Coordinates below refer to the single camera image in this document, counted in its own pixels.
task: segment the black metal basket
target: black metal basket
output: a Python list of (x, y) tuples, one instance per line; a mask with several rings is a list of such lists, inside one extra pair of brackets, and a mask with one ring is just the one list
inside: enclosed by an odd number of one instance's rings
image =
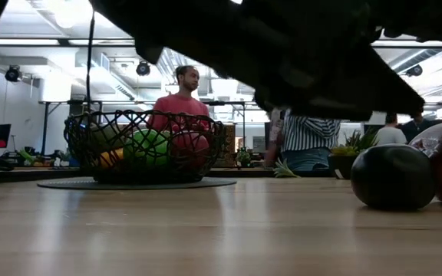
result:
[(98, 182), (200, 181), (226, 142), (221, 122), (184, 113), (117, 110), (70, 116), (64, 123), (71, 155)]

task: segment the wooden table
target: wooden table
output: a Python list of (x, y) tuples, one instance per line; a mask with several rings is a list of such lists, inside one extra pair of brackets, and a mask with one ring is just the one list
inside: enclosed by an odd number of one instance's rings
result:
[(442, 205), (376, 212), (334, 179), (215, 189), (0, 185), (0, 275), (442, 275)]

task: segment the round black mat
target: round black mat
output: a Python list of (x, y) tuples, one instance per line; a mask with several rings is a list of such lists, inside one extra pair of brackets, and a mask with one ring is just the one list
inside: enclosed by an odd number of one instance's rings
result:
[(145, 190), (145, 189), (192, 189), (205, 187), (218, 187), (236, 184), (236, 180), (204, 177), (199, 182), (192, 183), (171, 183), (171, 184), (105, 184), (98, 183), (92, 178), (71, 179), (60, 181), (44, 181), (37, 186), (52, 189), (85, 189), (85, 190)]

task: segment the green fruit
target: green fruit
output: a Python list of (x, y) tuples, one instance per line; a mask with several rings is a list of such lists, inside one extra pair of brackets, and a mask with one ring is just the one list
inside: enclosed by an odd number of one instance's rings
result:
[(170, 133), (170, 131), (168, 130), (164, 130), (161, 132), (161, 134), (163, 134), (163, 136), (165, 136), (165, 138), (170, 138), (170, 136), (172, 135), (172, 133)]
[(146, 158), (147, 165), (162, 166), (168, 162), (168, 142), (155, 130), (139, 130), (124, 147), (125, 159)]
[(125, 138), (119, 135), (118, 126), (91, 126), (90, 131), (92, 146), (100, 153), (120, 149), (124, 146)]

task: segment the striped shirt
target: striped shirt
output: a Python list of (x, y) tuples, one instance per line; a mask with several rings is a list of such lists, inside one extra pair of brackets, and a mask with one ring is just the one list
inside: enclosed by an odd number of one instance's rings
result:
[(286, 112), (282, 126), (282, 134), (284, 135), (282, 152), (314, 148), (331, 149), (338, 145), (340, 120), (288, 116), (289, 112), (289, 110)]

